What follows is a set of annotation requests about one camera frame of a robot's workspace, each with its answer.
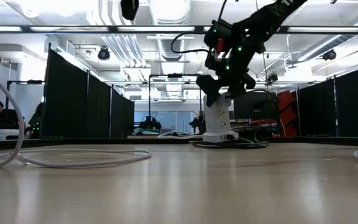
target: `table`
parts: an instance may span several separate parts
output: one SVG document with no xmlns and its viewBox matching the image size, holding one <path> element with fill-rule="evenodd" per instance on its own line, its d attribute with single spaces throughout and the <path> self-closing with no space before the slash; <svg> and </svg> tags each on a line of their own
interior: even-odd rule
<svg viewBox="0 0 358 224">
<path fill-rule="evenodd" d="M 352 155 L 358 147 L 49 146 L 62 147 L 148 149 L 153 157 L 92 169 L 15 161 L 0 169 L 0 223 L 358 223 L 358 160 Z M 131 155 L 32 156 L 73 162 Z"/>
</svg>

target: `fluorescent light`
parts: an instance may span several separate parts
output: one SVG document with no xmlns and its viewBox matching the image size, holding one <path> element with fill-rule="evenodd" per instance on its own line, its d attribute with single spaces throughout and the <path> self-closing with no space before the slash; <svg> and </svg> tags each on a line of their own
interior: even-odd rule
<svg viewBox="0 0 358 224">
<path fill-rule="evenodd" d="M 156 36 L 147 36 L 148 39 L 150 40 L 173 40 L 175 37 L 174 36 L 162 36 L 162 35 L 156 35 Z M 178 40 L 193 40 L 194 37 L 179 37 L 177 38 Z"/>
<path fill-rule="evenodd" d="M 30 27 L 35 32 L 107 32 L 107 27 Z"/>
<path fill-rule="evenodd" d="M 22 29 L 17 26 L 0 26 L 0 32 L 21 32 Z"/>
<path fill-rule="evenodd" d="M 289 27 L 289 32 L 355 32 L 358 27 Z"/>
<path fill-rule="evenodd" d="M 117 28 L 119 32 L 188 32 L 194 29 L 195 27 L 189 26 L 122 26 Z"/>
</svg>

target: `monitor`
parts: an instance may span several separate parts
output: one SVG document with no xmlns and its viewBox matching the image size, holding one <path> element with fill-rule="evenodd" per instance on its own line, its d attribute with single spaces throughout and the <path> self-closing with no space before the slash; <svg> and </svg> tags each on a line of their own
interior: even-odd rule
<svg viewBox="0 0 358 224">
<path fill-rule="evenodd" d="M 234 99 L 235 119 L 276 119 L 278 99 L 266 92 L 248 92 Z"/>
</svg>

